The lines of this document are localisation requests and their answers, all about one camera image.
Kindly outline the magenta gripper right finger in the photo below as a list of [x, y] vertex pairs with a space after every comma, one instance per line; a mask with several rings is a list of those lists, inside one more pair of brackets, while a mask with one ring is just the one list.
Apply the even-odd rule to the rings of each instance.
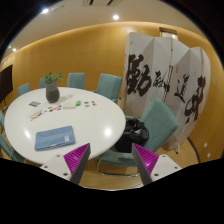
[[152, 183], [150, 175], [159, 159], [159, 156], [135, 143], [132, 144], [132, 155], [140, 173], [143, 185]]

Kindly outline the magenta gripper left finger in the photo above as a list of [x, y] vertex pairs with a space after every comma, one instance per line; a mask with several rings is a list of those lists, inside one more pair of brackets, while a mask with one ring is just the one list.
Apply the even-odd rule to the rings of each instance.
[[70, 181], [72, 183], [79, 184], [90, 152], [90, 144], [87, 143], [64, 155], [65, 162], [71, 172]]

